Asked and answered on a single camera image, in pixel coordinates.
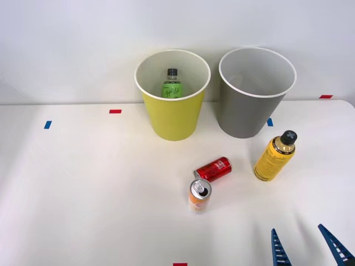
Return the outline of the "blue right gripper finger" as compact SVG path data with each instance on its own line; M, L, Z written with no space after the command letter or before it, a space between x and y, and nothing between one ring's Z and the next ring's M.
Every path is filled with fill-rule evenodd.
M352 253L322 224L318 225L337 266L354 265L354 256Z
M292 265L274 228L271 230L271 247L273 266Z

